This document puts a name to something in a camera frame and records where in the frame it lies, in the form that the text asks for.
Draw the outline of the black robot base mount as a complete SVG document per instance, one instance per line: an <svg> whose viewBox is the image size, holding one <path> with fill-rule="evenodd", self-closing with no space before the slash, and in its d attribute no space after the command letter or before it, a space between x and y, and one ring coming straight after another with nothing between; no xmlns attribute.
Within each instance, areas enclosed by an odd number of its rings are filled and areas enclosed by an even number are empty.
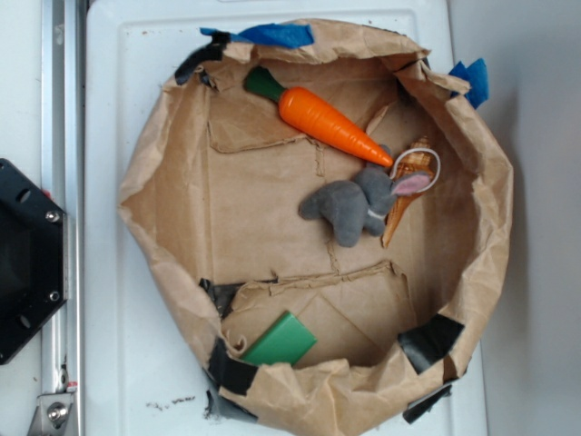
<svg viewBox="0 0 581 436"><path fill-rule="evenodd" d="M8 364L64 304L65 212L1 160L1 363Z"/></svg>

